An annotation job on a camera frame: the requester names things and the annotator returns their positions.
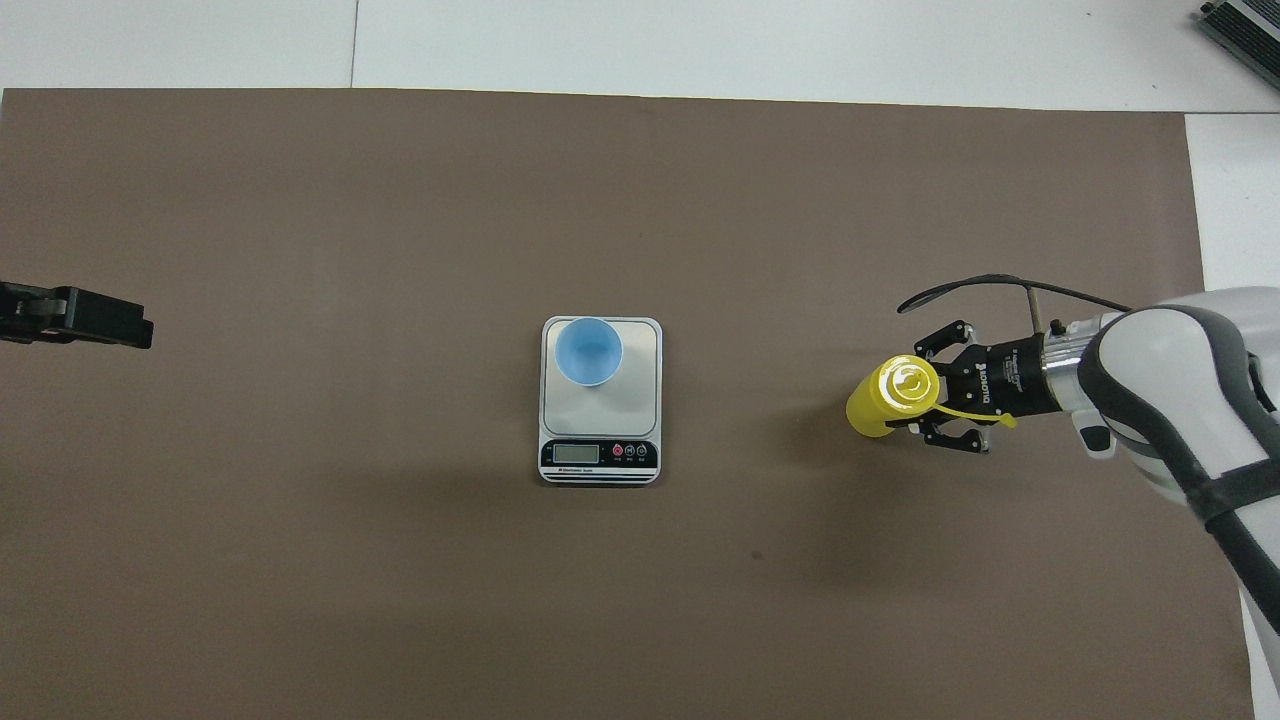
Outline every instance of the yellow plastic strap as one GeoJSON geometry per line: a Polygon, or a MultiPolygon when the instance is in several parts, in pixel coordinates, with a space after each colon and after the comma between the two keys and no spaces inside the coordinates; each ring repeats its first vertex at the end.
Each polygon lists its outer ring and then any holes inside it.
{"type": "Polygon", "coordinates": [[[991,420],[995,423],[1000,423],[1006,428],[1018,427],[1018,419],[1010,415],[1009,413],[1001,413],[1000,415],[978,415],[977,413],[964,413],[961,410],[952,410],[950,407],[943,407],[941,405],[934,405],[933,410],[946,413],[947,415],[955,415],[956,418],[964,418],[965,420],[991,420]]]}

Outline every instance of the scale display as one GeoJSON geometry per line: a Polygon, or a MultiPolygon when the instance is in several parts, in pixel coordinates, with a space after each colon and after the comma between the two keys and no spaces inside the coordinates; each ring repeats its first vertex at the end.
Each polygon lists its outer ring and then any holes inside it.
{"type": "Polygon", "coordinates": [[[553,462],[588,462],[595,465],[600,461],[600,447],[596,445],[563,445],[552,446],[553,462]]]}

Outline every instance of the black device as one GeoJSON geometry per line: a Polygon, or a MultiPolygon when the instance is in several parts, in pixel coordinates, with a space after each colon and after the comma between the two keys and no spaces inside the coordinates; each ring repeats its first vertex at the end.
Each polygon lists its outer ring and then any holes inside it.
{"type": "Polygon", "coordinates": [[[1280,88],[1280,0],[1213,0],[1201,13],[1204,35],[1280,88]]]}
{"type": "Polygon", "coordinates": [[[154,325],[136,302],[78,287],[0,282],[0,340],[68,343],[77,340],[151,347],[154,325]]]}

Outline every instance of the yellow bottle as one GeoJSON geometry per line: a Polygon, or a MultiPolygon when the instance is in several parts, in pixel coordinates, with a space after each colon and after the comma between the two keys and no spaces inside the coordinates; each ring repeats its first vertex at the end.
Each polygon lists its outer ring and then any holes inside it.
{"type": "Polygon", "coordinates": [[[924,359],[895,355],[858,383],[845,404],[845,416],[867,437],[893,432],[887,420],[908,420],[929,411],[938,401],[938,372],[924,359]]]}

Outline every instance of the yellow bottle cap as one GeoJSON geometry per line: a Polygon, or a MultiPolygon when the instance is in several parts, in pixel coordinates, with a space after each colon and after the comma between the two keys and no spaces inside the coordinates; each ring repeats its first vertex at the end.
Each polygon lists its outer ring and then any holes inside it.
{"type": "Polygon", "coordinates": [[[938,401],[938,372],[915,355],[896,355],[876,370],[884,410],[899,418],[923,415],[938,401]]]}

